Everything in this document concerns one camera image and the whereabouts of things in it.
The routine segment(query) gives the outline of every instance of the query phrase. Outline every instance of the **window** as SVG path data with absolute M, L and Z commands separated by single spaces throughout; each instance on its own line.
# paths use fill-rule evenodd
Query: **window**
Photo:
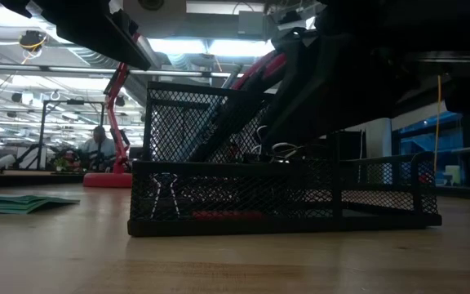
M 463 148 L 461 114 L 444 112 L 440 115 L 440 134 L 438 136 L 437 183 L 444 181 L 446 166 L 461 165 L 460 158 L 452 154 L 454 149 Z M 417 154 L 435 150 L 437 117 L 433 116 L 421 122 L 395 131 L 392 136 L 394 154 Z

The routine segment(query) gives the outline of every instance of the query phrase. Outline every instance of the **man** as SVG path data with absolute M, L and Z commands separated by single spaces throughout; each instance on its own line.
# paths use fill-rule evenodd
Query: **man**
M 106 131 L 101 126 L 95 127 L 94 137 L 86 141 L 79 149 L 83 153 L 89 154 L 99 149 L 99 143 L 101 143 L 101 153 L 103 156 L 110 157 L 115 155 L 115 143 L 112 139 L 106 137 Z

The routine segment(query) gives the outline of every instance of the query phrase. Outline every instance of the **green paper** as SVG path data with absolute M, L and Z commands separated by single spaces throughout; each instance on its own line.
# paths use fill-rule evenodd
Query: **green paper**
M 48 203 L 54 203 L 61 206 L 65 204 L 77 204 L 79 202 L 79 200 L 47 196 L 15 196 L 0 194 L 0 213 L 24 215 L 29 214 L 30 212 L 39 209 Z

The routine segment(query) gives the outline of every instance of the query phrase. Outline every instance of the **white pillar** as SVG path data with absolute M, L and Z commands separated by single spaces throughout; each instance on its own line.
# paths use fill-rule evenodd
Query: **white pillar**
M 367 158 L 379 158 L 392 155 L 391 119 L 379 118 L 366 123 Z M 366 169 L 367 182 L 370 184 L 391 184 L 392 165 L 382 163 Z
M 391 119 L 379 118 L 366 123 L 367 158 L 392 155 Z

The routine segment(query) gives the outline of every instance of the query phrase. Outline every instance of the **desk surface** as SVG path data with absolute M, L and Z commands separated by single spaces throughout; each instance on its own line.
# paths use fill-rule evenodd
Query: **desk surface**
M 0 215 L 0 293 L 470 293 L 470 200 L 426 230 L 131 238 L 128 189 L 0 189 L 81 199 Z

